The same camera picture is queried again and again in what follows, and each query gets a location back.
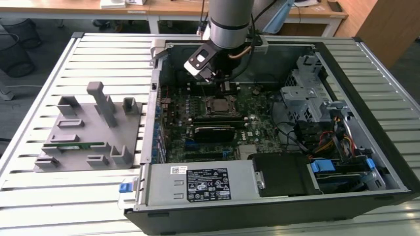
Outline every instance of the metal slatted table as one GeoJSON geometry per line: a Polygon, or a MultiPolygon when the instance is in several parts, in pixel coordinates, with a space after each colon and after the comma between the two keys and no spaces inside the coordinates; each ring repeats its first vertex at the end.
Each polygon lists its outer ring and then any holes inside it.
{"type": "MultiPolygon", "coordinates": [[[[193,35],[93,34],[73,38],[0,159],[0,235],[143,235],[118,207],[119,183],[139,174],[141,154],[130,170],[34,173],[62,95],[94,102],[90,81],[102,81],[115,102],[126,96],[147,103],[155,39],[198,40],[193,35]]],[[[323,41],[362,97],[420,176],[420,108],[363,43],[322,37],[269,37],[278,41],[323,41]]],[[[339,89],[333,89],[341,98],[339,89]]],[[[146,124],[143,107],[142,125],[146,124]]],[[[145,128],[139,128],[142,151],[145,128]]],[[[353,220],[210,232],[201,235],[419,235],[420,203],[379,208],[353,220]]]]}

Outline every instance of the wooden desk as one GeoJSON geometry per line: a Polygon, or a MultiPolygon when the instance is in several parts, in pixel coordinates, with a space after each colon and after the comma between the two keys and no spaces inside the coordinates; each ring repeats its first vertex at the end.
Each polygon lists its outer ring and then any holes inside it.
{"type": "MultiPolygon", "coordinates": [[[[149,0],[146,5],[101,9],[101,0],[0,0],[0,17],[35,19],[149,20],[151,33],[159,33],[159,20],[199,21],[201,0],[149,0]]],[[[287,23],[326,24],[323,36],[334,36],[347,14],[333,12],[327,0],[313,7],[293,9],[287,23]]]]}
{"type": "Polygon", "coordinates": [[[43,14],[130,14],[129,11],[145,11],[150,5],[127,5],[127,8],[101,9],[101,0],[0,0],[0,16],[6,12],[43,14]]]}
{"type": "MultiPolygon", "coordinates": [[[[201,0],[150,0],[150,18],[159,20],[201,20],[202,3],[201,0]]],[[[205,15],[209,12],[206,3],[205,15]]],[[[333,37],[337,33],[342,20],[347,18],[346,12],[334,12],[327,0],[311,7],[294,8],[286,23],[325,24],[327,25],[323,36],[333,37]]]]}
{"type": "Polygon", "coordinates": [[[419,0],[339,0],[350,13],[337,35],[358,36],[391,68],[420,34],[419,0]]]}

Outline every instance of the open computer tower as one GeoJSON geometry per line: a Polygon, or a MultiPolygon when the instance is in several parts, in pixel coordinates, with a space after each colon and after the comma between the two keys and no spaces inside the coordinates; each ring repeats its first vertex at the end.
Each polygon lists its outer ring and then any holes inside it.
{"type": "Polygon", "coordinates": [[[269,41],[246,73],[218,85],[183,69],[199,43],[167,40],[155,63],[126,209],[146,234],[346,220],[419,196],[325,43],[269,41]]]}

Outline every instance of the power supply label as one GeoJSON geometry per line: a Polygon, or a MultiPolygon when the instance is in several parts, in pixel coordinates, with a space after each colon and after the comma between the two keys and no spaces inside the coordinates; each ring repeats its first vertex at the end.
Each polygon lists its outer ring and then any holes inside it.
{"type": "Polygon", "coordinates": [[[187,171],[187,200],[191,203],[231,199],[229,169],[187,171]]]}

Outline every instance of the wire mesh trash bin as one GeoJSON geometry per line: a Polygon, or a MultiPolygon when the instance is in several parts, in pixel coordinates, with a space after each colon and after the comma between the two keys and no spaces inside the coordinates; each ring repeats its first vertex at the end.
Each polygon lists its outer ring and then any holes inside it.
{"type": "Polygon", "coordinates": [[[25,48],[37,48],[43,43],[31,19],[2,18],[0,25],[9,33],[19,36],[19,43],[25,48]]]}
{"type": "Polygon", "coordinates": [[[19,44],[19,36],[0,34],[0,69],[10,77],[23,77],[35,70],[27,51],[19,44]]]}

